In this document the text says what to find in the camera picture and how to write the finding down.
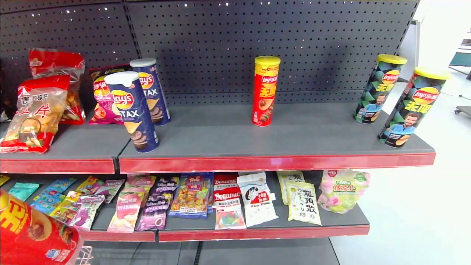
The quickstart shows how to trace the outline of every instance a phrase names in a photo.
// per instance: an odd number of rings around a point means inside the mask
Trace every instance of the red chip can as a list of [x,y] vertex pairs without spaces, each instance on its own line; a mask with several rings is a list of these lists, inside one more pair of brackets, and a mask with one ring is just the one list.
[[65,265],[80,251],[75,228],[1,189],[0,219],[2,265]]
[[255,58],[252,122],[257,126],[271,123],[280,62],[280,58],[274,56]]

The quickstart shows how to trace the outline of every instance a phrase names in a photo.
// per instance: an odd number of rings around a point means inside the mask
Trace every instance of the red shelf edge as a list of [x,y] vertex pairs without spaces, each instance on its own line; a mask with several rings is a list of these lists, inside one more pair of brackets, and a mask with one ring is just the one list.
[[370,225],[269,228],[240,230],[182,230],[159,231],[159,242],[207,241],[207,240],[254,240],[294,239],[333,236],[367,235]]
[[107,231],[79,231],[81,239],[109,242],[155,242],[155,232],[109,233]]
[[325,170],[433,165],[436,153],[289,157],[120,158],[121,173]]
[[0,159],[1,173],[16,174],[114,174],[114,162],[109,159],[25,160]]

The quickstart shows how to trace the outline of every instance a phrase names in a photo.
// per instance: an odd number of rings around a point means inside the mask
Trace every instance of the white floor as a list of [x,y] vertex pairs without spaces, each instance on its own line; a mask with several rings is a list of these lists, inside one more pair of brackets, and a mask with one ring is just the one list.
[[[417,135],[435,148],[433,166],[365,169],[372,184],[359,205],[367,236],[331,238],[341,265],[471,264],[471,81],[450,69],[448,80]],[[386,101],[389,113],[404,84]]]

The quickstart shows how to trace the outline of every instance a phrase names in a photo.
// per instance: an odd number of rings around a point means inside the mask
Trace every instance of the clear plastic snack bag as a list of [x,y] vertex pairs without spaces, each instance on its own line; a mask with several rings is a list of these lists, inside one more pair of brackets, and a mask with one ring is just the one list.
[[327,211],[344,214],[351,210],[370,184],[370,174],[353,170],[324,170],[317,203]]

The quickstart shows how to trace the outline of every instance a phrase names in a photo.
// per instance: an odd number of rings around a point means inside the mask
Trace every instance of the black cable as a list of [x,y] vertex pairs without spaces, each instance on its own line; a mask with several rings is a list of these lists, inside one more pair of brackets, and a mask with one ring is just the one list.
[[198,265],[200,263],[201,249],[203,249],[203,241],[198,243],[198,248],[196,249],[195,262],[193,265]]

